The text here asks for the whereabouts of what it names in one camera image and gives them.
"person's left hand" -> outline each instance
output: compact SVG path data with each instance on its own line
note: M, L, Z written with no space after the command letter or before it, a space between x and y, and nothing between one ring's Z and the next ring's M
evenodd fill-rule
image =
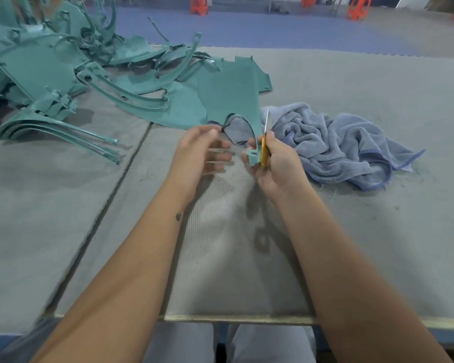
M165 184L178 191L184 207L194 199L202 175L224 170L223 163L212 162L232 160L232 153L225 150L230 142L218 139L221 130L218 125L194 126L178 142Z

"person's right hand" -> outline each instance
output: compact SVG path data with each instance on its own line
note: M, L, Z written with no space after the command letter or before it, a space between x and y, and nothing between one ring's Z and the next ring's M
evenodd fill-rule
M258 144L263 135L259 135ZM247 142L249 149L256 148L254 138ZM242 161L245 168L257 180L267 198L278 205L280 201L296 196L296 193L305 186L311 188L301 160L296 151L274 137L272 131L267 133L266 144L271 152L268 158L267 168L263 169L259 164L251 167L245 151L242 152Z

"gray towel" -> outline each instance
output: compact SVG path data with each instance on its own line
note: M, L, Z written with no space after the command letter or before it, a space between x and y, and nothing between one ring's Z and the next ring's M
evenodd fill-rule
M263 120L267 109L275 137L296 150L304 170L318 183L348 181L362 191L375 190L390 181L394 170L411 171L411 163L425 152L390 140L377 125L356 115L330 118L313 113L305 103L293 103L262 108ZM239 115L229 117L224 131L236 145L252 137Z

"person's leg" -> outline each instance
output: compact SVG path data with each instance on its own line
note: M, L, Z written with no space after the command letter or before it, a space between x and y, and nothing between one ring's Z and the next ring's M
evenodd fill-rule
M228 363L316 363L311 327L230 326L226 349Z
M143 363L214 363L209 323L158 322Z

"pile of green plastic parts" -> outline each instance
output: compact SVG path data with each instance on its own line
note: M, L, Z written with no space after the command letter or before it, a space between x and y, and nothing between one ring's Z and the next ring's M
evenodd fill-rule
M225 125L236 114L245 118L253 135L261 134L258 95L272 85L252 57L225 61L197 51L200 33L190 45L172 45L151 19L164 45L119 36L114 0L109 0L109 17L104 0L94 0L94 15L82 1L66 0L47 18L49 4L50 0L40 0L40 5L0 0L0 104L19 109L0 124L0 139L35 130L118 163L118 152L104 146L117 140L65 122L77 108L73 97L88 87L118 108L160 125ZM127 67L129 73L111 74L104 67ZM134 73L145 67L148 72ZM161 94L142 96L155 91ZM252 165L258 163L259 150L249 151L248 157Z

